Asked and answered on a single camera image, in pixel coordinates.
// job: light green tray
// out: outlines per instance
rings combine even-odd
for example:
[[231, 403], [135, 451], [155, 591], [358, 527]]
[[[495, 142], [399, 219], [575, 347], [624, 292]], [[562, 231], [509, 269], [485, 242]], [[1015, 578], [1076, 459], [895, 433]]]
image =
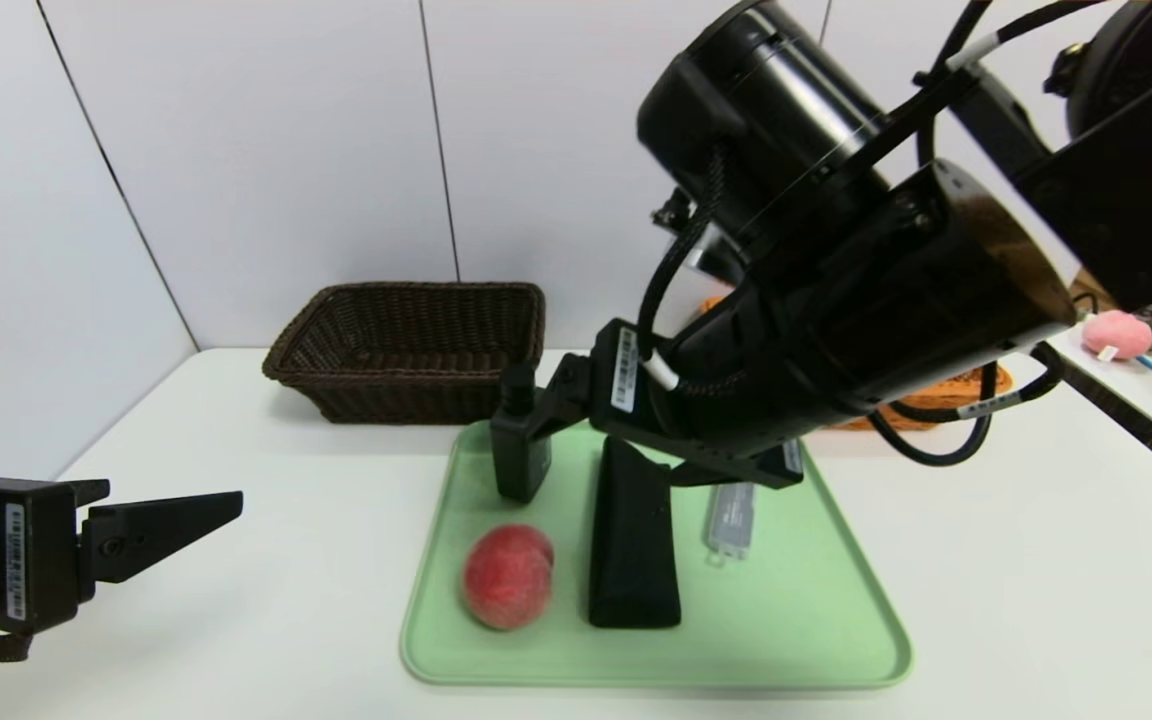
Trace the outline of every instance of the light green tray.
[[[605, 630], [585, 621], [594, 478], [602, 433], [553, 438], [553, 467], [526, 506], [497, 494], [488, 424], [461, 433], [403, 623], [403, 662], [429, 683], [465, 685], [878, 688], [909, 673], [905, 630], [810, 458], [799, 486], [755, 495], [749, 559], [718, 564], [704, 543], [712, 488], [675, 488], [682, 624]], [[660, 461], [675, 458], [653, 454]], [[553, 600], [515, 632], [480, 626], [461, 601], [463, 561], [495, 525], [554, 543]]]

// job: pink plush toy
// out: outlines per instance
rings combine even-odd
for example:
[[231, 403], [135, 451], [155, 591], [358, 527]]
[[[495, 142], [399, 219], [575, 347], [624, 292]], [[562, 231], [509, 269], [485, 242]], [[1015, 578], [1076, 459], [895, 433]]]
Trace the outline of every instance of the pink plush toy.
[[1123, 310], [1107, 310], [1083, 324], [1083, 347], [1101, 355], [1106, 347], [1116, 347], [1115, 361], [1129, 361], [1144, 355], [1152, 346], [1149, 325]]

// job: white table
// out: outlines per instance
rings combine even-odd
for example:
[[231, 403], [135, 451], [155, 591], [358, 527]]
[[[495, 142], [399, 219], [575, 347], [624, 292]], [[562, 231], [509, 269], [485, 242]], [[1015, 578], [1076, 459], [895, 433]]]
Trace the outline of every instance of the white table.
[[1152, 370], [1135, 359], [1102, 363], [1083, 347], [1083, 324], [1051, 338], [1047, 342], [1093, 381], [1120, 396], [1152, 420]]
[[247, 510], [0, 666], [0, 720], [1152, 719], [1152, 454], [1069, 387], [953, 469], [873, 433], [810, 438], [914, 638], [888, 691], [435, 688], [397, 635], [457, 430], [332, 427], [262, 357], [197, 355], [70, 468], [113, 501], [242, 488]]

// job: screw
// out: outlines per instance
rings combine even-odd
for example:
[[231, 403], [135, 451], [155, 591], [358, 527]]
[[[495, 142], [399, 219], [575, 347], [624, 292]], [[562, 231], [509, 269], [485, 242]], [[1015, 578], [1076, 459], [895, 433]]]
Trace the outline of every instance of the screw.
[[100, 543], [100, 553], [106, 558], [118, 558], [123, 553], [123, 538], [109, 538]]

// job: brown woven basket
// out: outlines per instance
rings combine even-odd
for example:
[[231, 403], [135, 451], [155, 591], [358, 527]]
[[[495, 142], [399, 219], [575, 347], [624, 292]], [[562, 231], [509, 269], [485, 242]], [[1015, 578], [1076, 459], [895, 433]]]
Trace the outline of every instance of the brown woven basket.
[[[996, 395], [1002, 395], [1011, 388], [1011, 376], [1002, 365], [998, 365], [998, 381], [995, 382]], [[915, 392], [914, 395], [902, 397], [901, 402], [914, 407], [929, 407], [929, 409], [950, 410], [954, 407], [970, 406], [980, 400], [980, 370], [977, 367], [972, 372], [963, 373], [947, 379], [945, 382], [937, 382], [932, 387]], [[919, 423], [910, 420], [904, 415], [896, 414], [890, 407], [879, 407], [878, 411], [887, 419], [887, 423], [896, 430], [925, 430], [933, 429], [934, 423]], [[838, 425], [840, 430], [872, 430], [873, 425], [867, 419], [859, 418], [850, 420], [844, 425]]]
[[317, 293], [264, 372], [333, 423], [488, 418], [500, 370], [539, 363], [545, 296], [531, 283], [357, 283]]

